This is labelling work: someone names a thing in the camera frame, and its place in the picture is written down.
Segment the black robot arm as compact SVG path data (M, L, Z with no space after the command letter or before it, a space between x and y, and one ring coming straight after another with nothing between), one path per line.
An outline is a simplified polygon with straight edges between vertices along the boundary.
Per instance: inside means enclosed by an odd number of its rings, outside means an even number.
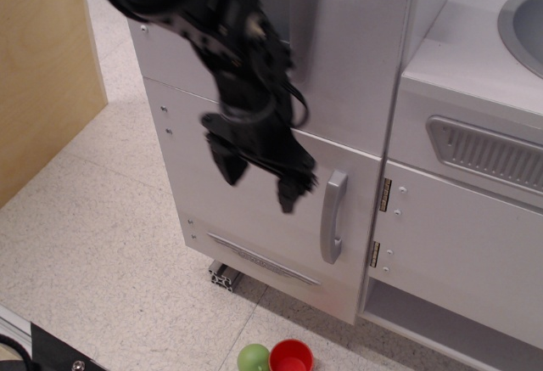
M248 166L277 178L277 197L291 213L316 184L316 162L295 139L305 124L293 101L293 63L259 0L108 0L127 18L186 39L213 76L219 109L201 122L213 160L235 185Z

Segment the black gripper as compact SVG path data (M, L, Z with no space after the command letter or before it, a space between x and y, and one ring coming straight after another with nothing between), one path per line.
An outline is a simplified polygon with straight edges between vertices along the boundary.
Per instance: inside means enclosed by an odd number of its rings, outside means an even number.
M275 115L257 122L232 121L224 115L201 117L206 139L225 181L235 186L249 164L280 178L277 196L283 213L292 213L298 198L316 183L316 162Z

